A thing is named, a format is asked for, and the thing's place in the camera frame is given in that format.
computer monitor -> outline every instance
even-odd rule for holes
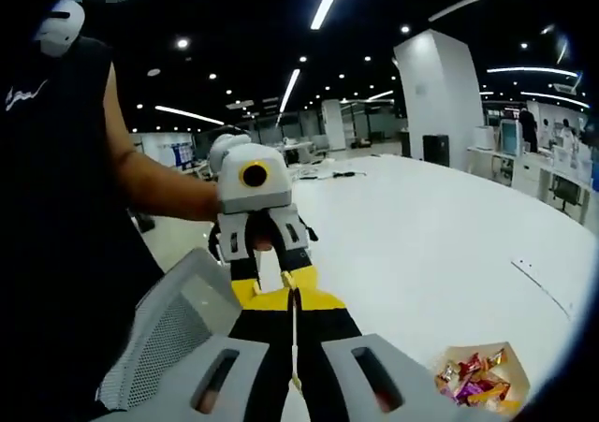
[[[522,126],[518,121],[502,120],[500,124],[502,153],[519,156],[522,153]]]

white pillar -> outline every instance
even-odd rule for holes
[[[337,99],[329,99],[322,103],[322,116],[325,120],[325,132],[329,138],[332,151],[345,149],[345,132],[343,131],[343,118],[341,105]]]
[[[423,158],[422,136],[448,135],[450,166],[465,170],[474,128],[484,124],[478,79],[468,46],[426,31],[395,48],[402,78],[412,156]]]

white robot part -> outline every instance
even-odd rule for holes
[[[208,164],[212,174],[218,175],[223,166],[223,160],[228,155],[229,151],[235,146],[242,144],[250,144],[252,139],[249,135],[231,135],[223,134],[217,138],[210,148]]]
[[[279,151],[261,144],[239,144],[227,150],[217,190],[223,214],[291,205],[285,160]]]
[[[42,53],[62,57],[79,36],[85,11],[73,0],[60,0],[49,17],[39,27],[34,41],[39,41]]]

